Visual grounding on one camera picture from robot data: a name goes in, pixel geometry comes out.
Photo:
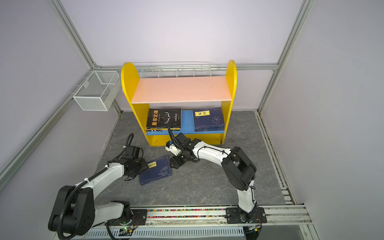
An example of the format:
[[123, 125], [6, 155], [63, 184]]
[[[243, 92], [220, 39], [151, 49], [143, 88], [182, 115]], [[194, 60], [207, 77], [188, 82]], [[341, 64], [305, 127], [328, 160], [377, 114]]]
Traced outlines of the navy book text back cover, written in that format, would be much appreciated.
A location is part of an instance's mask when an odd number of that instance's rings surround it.
[[221, 107], [193, 110], [193, 119], [196, 132], [223, 131], [225, 129]]

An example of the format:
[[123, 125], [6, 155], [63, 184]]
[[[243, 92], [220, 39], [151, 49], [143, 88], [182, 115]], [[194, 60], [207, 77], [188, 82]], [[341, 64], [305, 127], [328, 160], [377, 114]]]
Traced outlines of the black deer cover book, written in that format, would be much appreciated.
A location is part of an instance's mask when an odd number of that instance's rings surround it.
[[182, 127], [182, 109], [149, 109], [146, 125], [147, 132], [180, 130]]

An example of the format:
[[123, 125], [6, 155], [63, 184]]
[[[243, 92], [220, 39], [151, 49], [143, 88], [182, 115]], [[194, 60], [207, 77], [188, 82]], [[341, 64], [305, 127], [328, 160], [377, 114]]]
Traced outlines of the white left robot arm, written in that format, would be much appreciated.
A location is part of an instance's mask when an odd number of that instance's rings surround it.
[[74, 186], [62, 187], [56, 197], [48, 229], [59, 239], [70, 240], [85, 235], [91, 228], [108, 223], [128, 226], [131, 233], [146, 223], [143, 210], [132, 211], [131, 204], [113, 201], [95, 205], [96, 197], [115, 180], [126, 176], [133, 180], [148, 169], [142, 148], [125, 146], [123, 152], [89, 178]]

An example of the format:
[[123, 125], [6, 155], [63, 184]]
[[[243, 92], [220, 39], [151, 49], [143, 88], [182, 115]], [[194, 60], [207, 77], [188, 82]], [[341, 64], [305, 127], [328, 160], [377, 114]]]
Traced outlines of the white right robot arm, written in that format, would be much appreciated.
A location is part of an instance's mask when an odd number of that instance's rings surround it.
[[174, 156], [170, 165], [178, 169], [190, 161], [198, 163], [206, 160], [221, 166], [227, 179], [237, 189], [238, 206], [226, 208], [229, 224], [263, 224], [264, 209], [259, 207], [254, 195], [254, 180], [257, 168], [246, 153], [239, 147], [224, 149], [209, 145], [200, 139], [189, 139], [180, 133], [177, 136], [169, 130], [171, 140], [166, 143], [166, 150]]

